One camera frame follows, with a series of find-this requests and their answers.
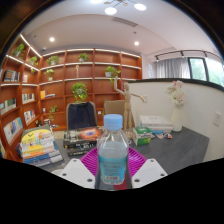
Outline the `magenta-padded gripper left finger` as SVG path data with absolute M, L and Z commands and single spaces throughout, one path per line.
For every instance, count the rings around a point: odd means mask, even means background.
M 98 173 L 98 154 L 94 148 L 80 159 L 73 158 L 61 171 L 60 177 L 78 186 L 94 189 Z

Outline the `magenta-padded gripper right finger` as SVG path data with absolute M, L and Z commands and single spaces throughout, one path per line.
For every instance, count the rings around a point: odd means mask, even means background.
M 167 176 L 154 158 L 147 159 L 133 148 L 129 148 L 128 170 L 133 188 L 141 188 Z

